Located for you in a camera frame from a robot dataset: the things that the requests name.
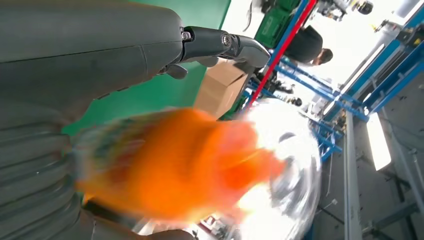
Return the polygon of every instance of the green floor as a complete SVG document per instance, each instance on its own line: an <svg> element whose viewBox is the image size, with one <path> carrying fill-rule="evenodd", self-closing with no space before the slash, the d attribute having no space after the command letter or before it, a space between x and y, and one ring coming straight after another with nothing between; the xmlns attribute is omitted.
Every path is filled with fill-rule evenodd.
<svg viewBox="0 0 424 240"><path fill-rule="evenodd" d="M224 21L231 0L135 0L144 4L174 10L185 26L219 29ZM112 119L134 114L158 111L165 107L191 106L199 90L206 67L197 62L185 63L188 70L185 79L176 80L168 75L156 76L152 80L132 86L108 97L95 100L83 118L64 128L64 132L75 135L80 129L89 128Z"/></svg>

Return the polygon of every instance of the ceiling light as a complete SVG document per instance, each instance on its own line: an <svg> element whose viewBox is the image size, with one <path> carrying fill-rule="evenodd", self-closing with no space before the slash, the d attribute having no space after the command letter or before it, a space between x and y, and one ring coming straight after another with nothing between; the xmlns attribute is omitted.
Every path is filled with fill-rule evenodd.
<svg viewBox="0 0 424 240"><path fill-rule="evenodd" d="M383 127L377 112L369 116L366 129L368 130L375 170L378 171L387 166L392 161L392 158L390 157L389 147L387 146Z"/></svg>

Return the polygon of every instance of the cable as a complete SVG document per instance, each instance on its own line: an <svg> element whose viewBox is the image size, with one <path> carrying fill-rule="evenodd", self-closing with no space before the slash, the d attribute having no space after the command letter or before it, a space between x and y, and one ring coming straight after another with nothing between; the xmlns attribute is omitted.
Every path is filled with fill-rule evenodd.
<svg viewBox="0 0 424 240"><path fill-rule="evenodd" d="M328 197L329 194L330 194L332 168L333 168L333 155L331 154L331 156L330 156L330 173L328 174L328 188L327 188L327 194L325 195L325 197Z"/></svg>
<svg viewBox="0 0 424 240"><path fill-rule="evenodd" d="M250 2L250 7L249 10L247 11L247 26L244 28L243 33L246 32L248 30L248 28L251 26L252 23L252 5L253 5L253 1Z"/></svg>

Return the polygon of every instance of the machine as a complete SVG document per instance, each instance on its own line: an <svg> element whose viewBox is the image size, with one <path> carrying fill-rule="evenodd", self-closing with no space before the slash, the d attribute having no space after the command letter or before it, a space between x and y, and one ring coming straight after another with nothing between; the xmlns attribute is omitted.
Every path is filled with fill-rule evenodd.
<svg viewBox="0 0 424 240"><path fill-rule="evenodd" d="M61 129L94 99L217 57L263 67L270 55L248 37L183 27L166 8L0 0L0 240L138 239L81 210Z"/></svg>

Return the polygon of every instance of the person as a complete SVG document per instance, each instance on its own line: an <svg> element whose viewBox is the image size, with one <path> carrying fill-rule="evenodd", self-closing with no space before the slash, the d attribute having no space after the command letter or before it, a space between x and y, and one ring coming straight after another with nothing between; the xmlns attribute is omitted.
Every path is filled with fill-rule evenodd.
<svg viewBox="0 0 424 240"><path fill-rule="evenodd" d="M307 66L325 64L333 58L333 52L323 48L323 38L312 26L299 30L284 55L295 65Z"/></svg>

